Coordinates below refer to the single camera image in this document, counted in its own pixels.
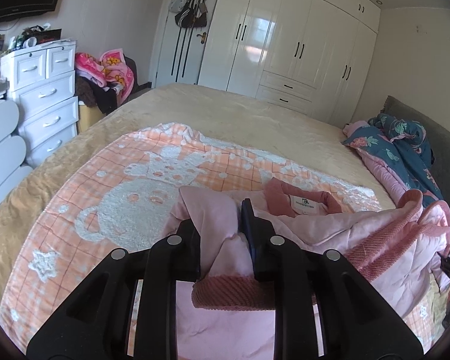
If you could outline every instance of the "orange plaid blanket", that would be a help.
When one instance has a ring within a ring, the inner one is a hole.
[[[207,138],[182,124],[132,132],[80,168],[37,219],[7,283],[1,326],[25,351],[52,312],[111,250],[139,251],[159,240],[178,187],[259,191],[272,176],[330,192],[345,212],[380,210],[368,188],[269,152]],[[134,328],[132,323],[131,337]]]

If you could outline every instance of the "gold door handle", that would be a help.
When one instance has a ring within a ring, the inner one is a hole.
[[[202,38],[202,40],[200,41],[201,44],[205,44],[205,41],[207,40],[207,33],[204,32],[203,34],[197,34],[197,37]]]

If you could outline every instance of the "clothing label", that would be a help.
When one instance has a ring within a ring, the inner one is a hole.
[[[319,203],[310,199],[290,195],[290,204],[293,211],[299,215],[318,215]]]

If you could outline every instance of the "white drawer handle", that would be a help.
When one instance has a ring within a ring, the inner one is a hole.
[[[22,69],[22,73],[26,73],[27,71],[34,71],[37,68],[38,68],[38,66],[31,66],[26,69]]]
[[[55,123],[58,123],[60,119],[61,119],[60,116],[57,116],[57,117],[53,120],[53,122],[50,122],[50,123],[44,123],[44,124],[43,124],[43,127],[50,127],[50,126],[53,126]]]
[[[58,149],[58,148],[60,147],[61,144],[62,144],[62,140],[59,139],[58,142],[56,143],[55,147],[51,147],[51,148],[49,148],[49,149],[46,150],[47,153],[52,152],[53,150]]]
[[[56,89],[53,88],[51,91],[49,91],[49,93],[46,93],[46,94],[40,93],[40,94],[38,95],[38,98],[39,98],[39,99],[42,99],[42,98],[44,98],[44,97],[51,96],[51,95],[53,95],[55,92],[56,92]]]

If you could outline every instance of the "cable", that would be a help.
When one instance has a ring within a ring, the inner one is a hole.
[[[0,28],[0,31],[9,31],[9,30],[11,30],[13,27],[15,27],[18,24],[19,21],[20,21],[20,19],[17,19],[17,21],[15,23],[13,23],[13,25],[11,27],[3,28],[3,29]]]

